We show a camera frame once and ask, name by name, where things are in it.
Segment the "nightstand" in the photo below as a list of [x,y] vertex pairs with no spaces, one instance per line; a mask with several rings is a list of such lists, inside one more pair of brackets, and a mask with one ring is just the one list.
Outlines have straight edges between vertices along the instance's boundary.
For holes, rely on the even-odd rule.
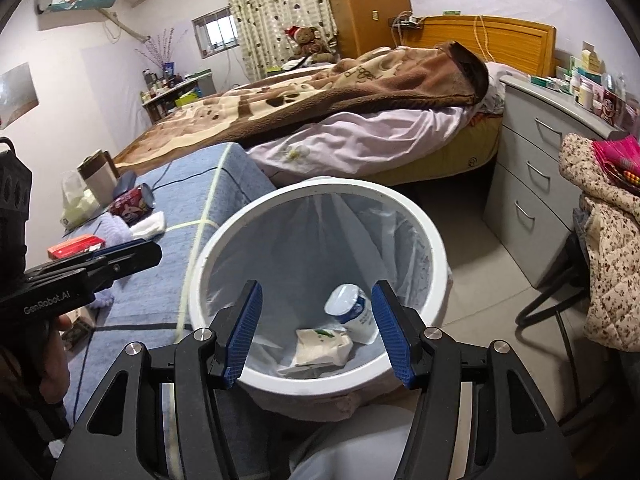
[[504,76],[504,119],[484,222],[536,287],[561,256],[574,228],[580,189],[558,170],[562,138],[621,139],[626,132],[572,102],[571,96]]

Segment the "blue label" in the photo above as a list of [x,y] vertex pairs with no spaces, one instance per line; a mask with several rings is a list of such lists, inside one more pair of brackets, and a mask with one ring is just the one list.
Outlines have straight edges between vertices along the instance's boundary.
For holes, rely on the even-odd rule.
[[365,299],[362,296],[358,296],[356,303],[351,307],[350,311],[341,316],[334,316],[340,324],[345,324],[352,319],[356,319],[360,314],[364,312]]

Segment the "wardrobe door handle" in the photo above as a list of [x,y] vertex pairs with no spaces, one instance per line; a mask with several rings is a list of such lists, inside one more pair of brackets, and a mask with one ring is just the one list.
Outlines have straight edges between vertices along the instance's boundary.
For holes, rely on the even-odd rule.
[[553,129],[551,126],[549,126],[548,124],[543,123],[539,118],[536,117],[536,122],[540,125],[540,126],[544,126],[547,130],[551,130],[553,133],[558,134],[558,135],[562,135],[562,132],[559,132],[558,130]]
[[524,209],[520,207],[520,204],[518,204],[518,201],[517,201],[517,200],[514,202],[514,204],[515,204],[515,205],[516,205],[516,207],[520,210],[520,212],[521,212],[524,216],[526,216],[529,220],[531,220],[531,221],[533,221],[533,222],[535,222],[535,221],[536,221],[535,216],[531,216],[531,215],[527,214],[527,212],[526,212],[526,211],[524,211]]
[[534,165],[532,165],[529,161],[527,161],[527,166],[529,168],[531,168],[533,171],[535,171],[537,174],[539,174],[539,176],[546,178],[547,180],[551,180],[551,177],[548,175],[545,175],[544,173],[542,173],[542,171],[540,171],[538,168],[536,168]]

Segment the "finger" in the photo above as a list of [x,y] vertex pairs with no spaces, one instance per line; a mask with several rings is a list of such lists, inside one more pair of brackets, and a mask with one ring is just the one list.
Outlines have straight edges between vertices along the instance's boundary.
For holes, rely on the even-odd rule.
[[55,404],[63,399],[70,384],[65,348],[57,330],[51,331],[42,358],[44,374],[40,381],[40,393],[47,403]]
[[71,320],[69,319],[69,316],[67,314],[58,316],[53,322],[53,326],[55,327],[55,329],[60,330],[60,332],[64,332],[65,330],[70,329],[71,325]]

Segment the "poster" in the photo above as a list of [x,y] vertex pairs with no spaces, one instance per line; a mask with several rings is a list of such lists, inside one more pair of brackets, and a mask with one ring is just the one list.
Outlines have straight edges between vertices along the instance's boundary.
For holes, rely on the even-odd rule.
[[0,75],[0,130],[38,106],[29,63]]

